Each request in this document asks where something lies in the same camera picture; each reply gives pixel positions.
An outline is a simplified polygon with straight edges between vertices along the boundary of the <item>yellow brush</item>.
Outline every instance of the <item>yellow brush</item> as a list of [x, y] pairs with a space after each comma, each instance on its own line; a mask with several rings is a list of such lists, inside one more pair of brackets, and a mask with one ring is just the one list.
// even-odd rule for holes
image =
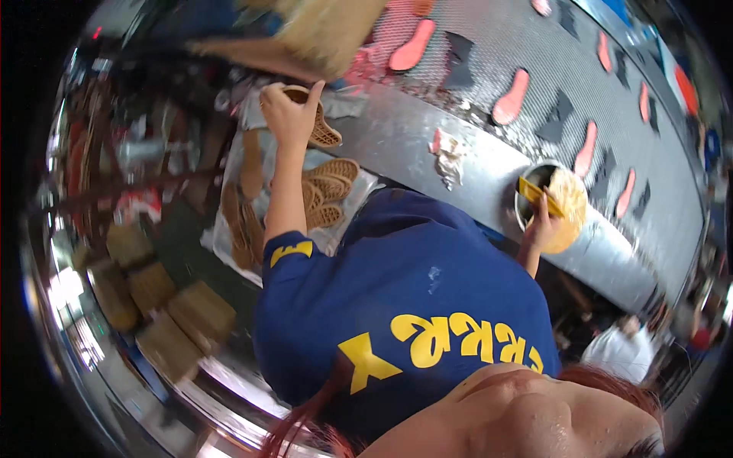
[[[537, 186], [533, 185], [529, 181], [525, 180], [524, 177], [519, 177], [519, 194], [525, 196], [529, 203], [535, 207], [539, 207], [539, 200], [542, 198], [544, 192]], [[551, 215], [555, 215], [560, 218], [565, 218], [565, 214], [560, 210], [560, 206], [557, 205], [555, 199], [548, 196], [548, 212]]]

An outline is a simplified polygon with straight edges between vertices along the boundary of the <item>conveyor belt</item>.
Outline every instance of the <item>conveyor belt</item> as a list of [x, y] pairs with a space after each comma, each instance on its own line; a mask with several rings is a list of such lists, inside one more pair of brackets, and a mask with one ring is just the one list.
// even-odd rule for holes
[[[451, 31], [475, 43], [469, 65], [476, 82], [452, 95], [483, 112], [490, 112], [509, 88], [517, 68], [528, 70], [530, 87], [519, 118], [506, 128], [488, 125], [485, 129], [530, 159], [554, 158], [571, 166], [585, 140], [587, 122], [593, 119], [598, 137], [586, 185], [590, 189], [594, 184], [604, 148], [614, 151], [618, 167], [608, 186], [607, 199], [592, 204], [627, 236], [653, 270], [665, 273], [663, 286], [674, 299], [688, 274], [703, 229], [699, 194], [685, 149], [660, 103], [659, 134], [642, 123], [638, 104], [641, 72], [627, 60], [630, 89], [625, 89], [614, 73], [606, 73], [596, 54], [600, 26], [574, 4], [569, 6], [579, 40], [560, 26], [555, 2], [552, 16], [544, 18], [535, 13], [529, 0], [437, 1], [430, 15], [437, 24], [435, 33], [423, 59], [405, 77], [426, 86], [439, 86], [447, 74], [449, 44], [444, 32]], [[408, 0], [388, 4], [375, 27], [379, 51], [372, 63], [386, 63], [391, 52], [409, 40], [419, 20], [411, 10], [412, 2]], [[614, 51], [619, 45], [610, 37], [608, 41], [615, 69]], [[383, 83], [394, 81], [385, 78]], [[562, 89], [575, 107], [560, 145], [549, 144], [534, 134], [554, 105], [557, 89]], [[653, 89], [650, 95], [657, 97]], [[419, 97], [431, 102], [429, 92]], [[636, 205], [647, 180], [652, 196], [640, 221], [631, 211], [617, 221], [613, 209], [630, 167], [636, 170], [631, 206]]]

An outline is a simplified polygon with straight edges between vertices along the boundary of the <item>yellow letter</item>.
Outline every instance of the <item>yellow letter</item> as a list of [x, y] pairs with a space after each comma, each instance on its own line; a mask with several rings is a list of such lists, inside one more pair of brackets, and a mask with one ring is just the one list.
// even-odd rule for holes
[[293, 253], [302, 253], [307, 257], [311, 257], [313, 254], [313, 242], [306, 240], [305, 242], [300, 242], [296, 246], [280, 247], [276, 249], [273, 251], [273, 256], [270, 258], [270, 269], [275, 267], [275, 264], [280, 260], [280, 258]]
[[339, 348], [354, 365], [351, 377], [351, 394], [367, 387], [369, 376], [384, 380], [387, 377], [401, 374], [402, 370], [392, 366], [372, 353], [372, 340], [369, 333], [363, 333], [347, 341], [341, 342]]
[[481, 321], [481, 327], [476, 320], [465, 313], [457, 312], [451, 315], [450, 326], [453, 334], [460, 336], [468, 331], [468, 327], [474, 331], [463, 338], [460, 344], [461, 356], [476, 356], [479, 354], [479, 344], [481, 344], [481, 361], [485, 363], [494, 362], [494, 342], [493, 333], [491, 332], [491, 323]]
[[415, 325], [425, 329], [410, 346], [410, 358], [415, 367], [433, 367], [441, 360], [443, 352], [451, 350], [448, 319], [433, 317], [431, 320], [432, 322], [415, 315], [399, 315], [392, 319], [392, 333], [403, 342], [417, 332]]
[[545, 368], [545, 365], [542, 364], [542, 358], [539, 357], [539, 352], [536, 348], [532, 347], [529, 349], [529, 359], [533, 363], [530, 369], [542, 374], [542, 370]]
[[514, 331], [504, 323], [496, 323], [494, 334], [496, 335], [496, 340], [499, 342], [509, 342], [501, 349], [499, 360], [502, 363], [513, 362], [522, 364], [524, 361], [524, 344], [526, 341], [522, 337], [517, 339], [514, 336]]

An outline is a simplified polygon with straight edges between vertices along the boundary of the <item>tan box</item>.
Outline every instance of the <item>tan box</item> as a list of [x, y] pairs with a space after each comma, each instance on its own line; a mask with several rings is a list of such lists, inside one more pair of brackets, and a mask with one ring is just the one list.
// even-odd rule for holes
[[162, 309], [176, 295], [176, 285], [160, 262], [129, 275], [128, 287], [144, 317], [149, 317], [153, 310]]
[[173, 319], [161, 312], [137, 338], [140, 353], [170, 383], [192, 379], [204, 357]]
[[137, 224], [109, 227], [107, 232], [109, 257], [123, 269], [154, 254], [152, 243]]
[[203, 281], [168, 302], [168, 313], [205, 355], [214, 353], [234, 328], [237, 312]]
[[121, 333], [132, 330], [139, 313], [119, 267], [105, 259], [89, 267], [86, 273], [99, 307], [112, 329]]

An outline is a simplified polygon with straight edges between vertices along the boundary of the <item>navy blue shirt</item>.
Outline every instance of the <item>navy blue shirt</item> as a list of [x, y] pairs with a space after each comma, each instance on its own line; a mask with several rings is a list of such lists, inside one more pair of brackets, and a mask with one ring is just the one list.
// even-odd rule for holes
[[471, 217], [421, 194], [372, 195], [335, 257], [299, 232], [273, 238], [262, 280], [262, 374], [300, 405], [346, 361], [320, 420], [353, 440], [373, 442], [486, 364], [560, 370], [539, 285]]

